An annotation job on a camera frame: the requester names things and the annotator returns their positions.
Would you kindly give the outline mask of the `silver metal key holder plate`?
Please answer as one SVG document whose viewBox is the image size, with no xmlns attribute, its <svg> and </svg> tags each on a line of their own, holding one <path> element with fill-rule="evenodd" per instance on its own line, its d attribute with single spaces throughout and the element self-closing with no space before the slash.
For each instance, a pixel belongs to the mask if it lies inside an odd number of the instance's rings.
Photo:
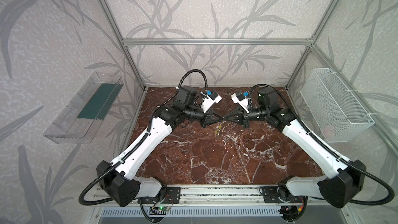
<svg viewBox="0 0 398 224">
<path fill-rule="evenodd" d="M 217 131 L 217 130 L 219 130 L 220 132 L 222 131 L 223 123 L 224 123 L 224 122 L 220 122 L 220 123 L 217 125 L 216 131 Z"/>
</svg>

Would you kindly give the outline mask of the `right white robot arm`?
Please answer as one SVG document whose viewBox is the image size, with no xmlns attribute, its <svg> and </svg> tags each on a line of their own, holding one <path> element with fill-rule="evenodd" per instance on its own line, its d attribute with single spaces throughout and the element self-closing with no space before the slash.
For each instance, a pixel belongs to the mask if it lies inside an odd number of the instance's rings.
<svg viewBox="0 0 398 224">
<path fill-rule="evenodd" d="M 259 107 L 253 108 L 249 92 L 238 91 L 231 96 L 238 109 L 226 115 L 226 119 L 244 128 L 251 121 L 266 121 L 280 133 L 294 141 L 321 168 L 323 176 L 290 176 L 278 185 L 278 195 L 287 202 L 292 197 L 305 196 L 323 199 L 330 205 L 343 208 L 362 189 L 364 175 L 342 162 L 344 156 L 337 153 L 314 132 L 300 123 L 294 112 L 282 108 L 276 89 L 265 87 L 258 92 Z"/>
</svg>

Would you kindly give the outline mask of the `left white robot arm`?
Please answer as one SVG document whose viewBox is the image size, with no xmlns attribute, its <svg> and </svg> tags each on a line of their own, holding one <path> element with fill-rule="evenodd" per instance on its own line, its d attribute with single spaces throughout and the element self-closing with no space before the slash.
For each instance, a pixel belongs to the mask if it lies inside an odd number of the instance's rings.
<svg viewBox="0 0 398 224">
<path fill-rule="evenodd" d="M 221 116 L 210 108 L 222 97 L 213 90 L 206 90 L 200 106 L 195 105 L 198 92 L 195 88 L 181 86 L 171 105 L 158 107 L 151 116 L 148 128 L 111 162 L 102 161 L 96 168 L 99 186 L 110 200 L 125 207 L 139 198 L 162 199 L 165 184 L 153 177 L 138 177 L 137 171 L 154 151 L 180 124 L 186 120 L 197 121 L 202 128 L 220 122 Z"/>
</svg>

